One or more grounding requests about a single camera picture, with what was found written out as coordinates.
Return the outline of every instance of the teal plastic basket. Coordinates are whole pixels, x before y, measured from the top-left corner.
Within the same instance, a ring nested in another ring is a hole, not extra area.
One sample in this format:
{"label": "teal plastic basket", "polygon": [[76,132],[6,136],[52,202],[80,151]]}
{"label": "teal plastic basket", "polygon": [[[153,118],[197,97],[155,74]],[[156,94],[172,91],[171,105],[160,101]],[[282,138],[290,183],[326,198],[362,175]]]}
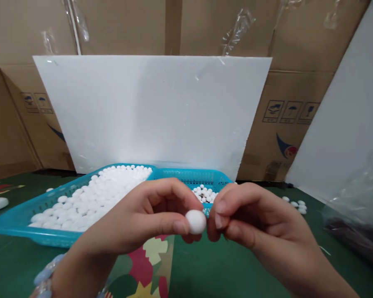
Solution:
{"label": "teal plastic basket", "polygon": [[[154,180],[162,178],[178,178],[191,190],[203,184],[214,192],[220,192],[232,181],[222,172],[216,170],[160,168],[156,170]],[[213,204],[203,203],[203,212],[208,217]]]}
{"label": "teal plastic basket", "polygon": [[[99,171],[110,166],[131,166],[131,163],[114,163],[100,168],[90,174],[77,178],[65,185],[37,196],[25,203],[22,203],[8,210],[0,216],[0,234],[27,237],[40,245],[69,248],[80,237],[82,233],[62,230],[53,230],[45,228],[29,227],[30,219],[37,213],[51,208],[60,196],[70,197],[76,189],[88,185],[91,176],[97,175]],[[136,166],[151,167],[152,173],[147,180],[153,180],[157,168],[151,165],[136,164]]]}

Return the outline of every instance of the umbrella icon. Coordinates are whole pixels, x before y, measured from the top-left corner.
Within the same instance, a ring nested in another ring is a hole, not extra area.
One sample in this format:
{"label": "umbrella icon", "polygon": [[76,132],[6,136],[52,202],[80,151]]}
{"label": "umbrella icon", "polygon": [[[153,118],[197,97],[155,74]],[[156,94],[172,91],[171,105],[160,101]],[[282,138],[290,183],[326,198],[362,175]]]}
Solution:
{"label": "umbrella icon", "polygon": [[307,114],[307,117],[310,116],[310,113],[311,113],[313,110],[314,110],[314,106],[310,106],[310,107],[308,108],[308,114]]}
{"label": "umbrella icon", "polygon": [[291,106],[291,107],[289,107],[288,110],[290,110],[289,116],[291,116],[291,114],[293,113],[293,111],[297,110],[297,107],[296,106]]}

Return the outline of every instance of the printed icon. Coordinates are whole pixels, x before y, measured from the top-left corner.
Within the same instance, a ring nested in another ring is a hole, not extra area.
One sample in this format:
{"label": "printed icon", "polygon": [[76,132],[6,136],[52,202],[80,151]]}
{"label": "printed icon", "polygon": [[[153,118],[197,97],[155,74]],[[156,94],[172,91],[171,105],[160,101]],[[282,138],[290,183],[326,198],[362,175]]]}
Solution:
{"label": "printed icon", "polygon": [[302,106],[302,101],[288,101],[280,123],[294,123]]}
{"label": "printed icon", "polygon": [[298,119],[298,124],[311,124],[320,103],[306,103]]}
{"label": "printed icon", "polygon": [[24,105],[28,113],[38,113],[39,109],[34,102],[32,93],[21,92],[21,98],[24,101]]}
{"label": "printed icon", "polygon": [[281,114],[284,101],[269,101],[262,122],[276,123]]}
{"label": "printed icon", "polygon": [[51,107],[48,96],[45,93],[35,93],[34,97],[37,98],[37,105],[44,114],[53,114],[53,109]]}

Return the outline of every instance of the brown cardboard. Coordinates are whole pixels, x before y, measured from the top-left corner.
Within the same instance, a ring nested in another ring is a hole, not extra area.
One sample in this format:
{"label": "brown cardboard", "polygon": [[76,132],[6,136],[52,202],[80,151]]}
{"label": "brown cardboard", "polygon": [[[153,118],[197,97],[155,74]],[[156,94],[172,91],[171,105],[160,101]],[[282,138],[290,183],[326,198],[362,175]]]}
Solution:
{"label": "brown cardboard", "polygon": [[48,30],[56,54],[77,53],[61,1],[0,0],[0,66],[31,64],[32,55],[46,55],[42,32]]}
{"label": "brown cardboard", "polygon": [[40,167],[0,73],[0,178]]}
{"label": "brown cardboard", "polygon": [[61,128],[35,65],[8,65],[2,66],[1,70],[43,167],[74,170]]}
{"label": "brown cardboard", "polygon": [[180,55],[219,55],[223,36],[234,27],[239,11],[247,8],[256,21],[230,55],[266,57],[279,4],[278,0],[183,1]]}
{"label": "brown cardboard", "polygon": [[238,180],[284,181],[332,79],[333,74],[268,74]]}
{"label": "brown cardboard", "polygon": [[77,0],[89,41],[83,55],[164,55],[165,0]]}
{"label": "brown cardboard", "polygon": [[270,51],[271,70],[335,72],[370,0],[341,1],[337,28],[326,29],[335,0],[306,0],[279,18]]}

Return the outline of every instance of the white foam board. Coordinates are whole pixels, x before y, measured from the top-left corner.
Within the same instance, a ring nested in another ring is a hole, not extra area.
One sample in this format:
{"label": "white foam board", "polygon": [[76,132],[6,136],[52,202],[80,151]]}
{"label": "white foam board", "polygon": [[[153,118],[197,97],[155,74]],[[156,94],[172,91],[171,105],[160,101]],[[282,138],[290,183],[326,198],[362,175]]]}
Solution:
{"label": "white foam board", "polygon": [[271,58],[34,56],[78,173],[111,163],[235,180]]}

